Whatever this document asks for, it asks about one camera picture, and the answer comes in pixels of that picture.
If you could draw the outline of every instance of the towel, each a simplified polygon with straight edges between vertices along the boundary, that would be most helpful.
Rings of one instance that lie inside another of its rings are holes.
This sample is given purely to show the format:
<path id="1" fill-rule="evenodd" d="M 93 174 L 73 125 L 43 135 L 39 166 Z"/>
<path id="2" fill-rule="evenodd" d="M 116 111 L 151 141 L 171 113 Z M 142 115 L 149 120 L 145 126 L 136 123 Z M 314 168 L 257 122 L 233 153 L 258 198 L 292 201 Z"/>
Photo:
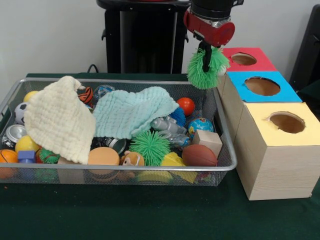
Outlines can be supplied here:
<path id="1" fill-rule="evenodd" d="M 98 101 L 93 112 L 95 136 L 131 139 L 148 131 L 154 119 L 171 114 L 177 107 L 179 105 L 169 93 L 159 86 L 138 93 L 109 92 Z"/>
<path id="2" fill-rule="evenodd" d="M 27 134 L 43 148 L 74 163 L 88 164 L 96 120 L 77 95 L 84 89 L 64 76 L 34 95 L 24 113 Z"/>

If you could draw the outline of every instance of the blue globe ball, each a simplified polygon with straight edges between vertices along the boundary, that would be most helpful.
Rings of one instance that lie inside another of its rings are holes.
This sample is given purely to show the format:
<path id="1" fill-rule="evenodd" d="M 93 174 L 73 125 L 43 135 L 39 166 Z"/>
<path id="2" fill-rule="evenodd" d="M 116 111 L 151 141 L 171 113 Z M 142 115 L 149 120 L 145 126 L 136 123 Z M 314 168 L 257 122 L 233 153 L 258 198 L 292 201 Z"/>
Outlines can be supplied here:
<path id="1" fill-rule="evenodd" d="M 203 117 L 199 117 L 199 118 L 193 120 L 192 122 L 190 122 L 189 127 L 188 127 L 190 139 L 194 138 L 197 130 L 203 130 L 203 131 L 209 131 L 209 132 L 215 131 L 214 126 L 212 125 L 211 121 L 206 118 L 203 118 Z"/>

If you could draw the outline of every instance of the white wall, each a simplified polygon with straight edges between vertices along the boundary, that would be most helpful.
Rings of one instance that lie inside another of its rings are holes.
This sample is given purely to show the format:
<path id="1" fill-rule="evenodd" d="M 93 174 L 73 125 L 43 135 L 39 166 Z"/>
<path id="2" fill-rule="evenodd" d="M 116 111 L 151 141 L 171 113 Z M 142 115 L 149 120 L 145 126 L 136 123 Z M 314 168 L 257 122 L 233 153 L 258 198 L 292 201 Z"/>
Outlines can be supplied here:
<path id="1" fill-rule="evenodd" d="M 260 47 L 289 79 L 312 7 L 318 0 L 244 0 L 227 47 Z M 106 71 L 104 10 L 95 0 L 0 1 L 0 101 L 27 73 Z M 189 35 L 183 70 L 199 44 Z"/>

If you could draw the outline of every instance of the blue tassel toy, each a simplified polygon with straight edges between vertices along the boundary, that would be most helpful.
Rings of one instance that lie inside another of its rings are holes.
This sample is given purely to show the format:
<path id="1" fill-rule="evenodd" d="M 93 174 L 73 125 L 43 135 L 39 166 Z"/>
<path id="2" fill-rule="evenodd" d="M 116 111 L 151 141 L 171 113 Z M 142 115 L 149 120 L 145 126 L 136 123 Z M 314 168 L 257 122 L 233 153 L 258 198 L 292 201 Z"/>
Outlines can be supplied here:
<path id="1" fill-rule="evenodd" d="M 186 124 L 186 116 L 184 110 L 181 107 L 178 107 L 170 114 L 170 117 L 176 120 L 176 124 L 183 127 Z"/>

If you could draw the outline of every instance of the blue toy block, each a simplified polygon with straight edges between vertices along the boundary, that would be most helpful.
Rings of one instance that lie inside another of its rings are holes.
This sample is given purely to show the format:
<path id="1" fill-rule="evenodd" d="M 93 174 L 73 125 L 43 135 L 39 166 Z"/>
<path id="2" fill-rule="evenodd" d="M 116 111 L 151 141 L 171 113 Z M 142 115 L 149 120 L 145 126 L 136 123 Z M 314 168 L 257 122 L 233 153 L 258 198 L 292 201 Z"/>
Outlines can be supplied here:
<path id="1" fill-rule="evenodd" d="M 19 151 L 18 161 L 21 164 L 35 164 L 36 152 L 35 151 Z"/>
<path id="2" fill-rule="evenodd" d="M 233 83 L 242 101 L 247 103 L 301 103 L 302 100 L 292 89 L 290 84 L 278 71 L 242 71 L 228 72 L 228 76 Z M 246 80 L 250 78 L 264 78 L 276 83 L 280 91 L 272 96 L 259 95 L 252 92 L 246 85 Z"/>

